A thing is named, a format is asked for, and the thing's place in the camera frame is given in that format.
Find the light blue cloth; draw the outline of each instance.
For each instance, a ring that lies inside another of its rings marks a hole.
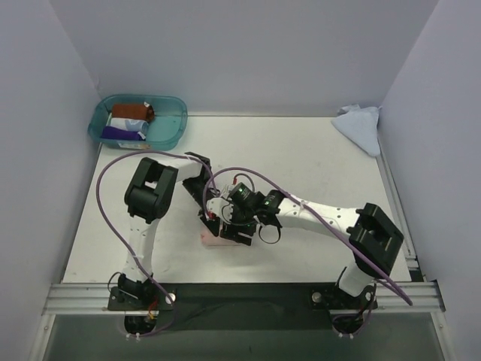
[[[332,125],[370,156],[379,156],[381,154],[377,141],[379,108],[361,109],[357,104],[348,105],[342,107],[339,114],[341,115],[331,121]]]

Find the orange object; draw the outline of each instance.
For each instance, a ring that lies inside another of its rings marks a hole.
[[[112,118],[127,118],[134,120],[145,120],[151,122],[156,117],[152,105],[143,104],[114,104],[112,107]]]

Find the transparent plastic bin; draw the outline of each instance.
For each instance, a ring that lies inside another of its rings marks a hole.
[[[100,138],[102,130],[107,125],[112,107],[116,103],[140,103],[152,105],[156,114],[150,122],[145,141],[122,141]],[[98,103],[89,124],[89,135],[97,142],[112,148],[171,150],[182,137],[187,127],[187,106],[171,96],[145,96],[118,94],[109,96]]]

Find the white enclosure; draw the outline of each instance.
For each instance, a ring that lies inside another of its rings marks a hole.
[[[77,231],[114,93],[197,114],[334,116],[383,106],[380,139],[459,359],[481,354],[476,0],[4,0],[3,359],[26,359]]]

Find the screw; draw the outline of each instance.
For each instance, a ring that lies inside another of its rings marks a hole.
[[[313,293],[311,298],[313,299],[314,303],[319,303],[319,302],[321,302],[322,296],[321,296],[321,293],[315,292],[315,293]]]
[[[175,302],[175,293],[169,293],[168,295],[171,297],[172,301]],[[171,301],[168,299],[167,296],[165,297],[165,303],[168,304],[168,305],[171,304]]]

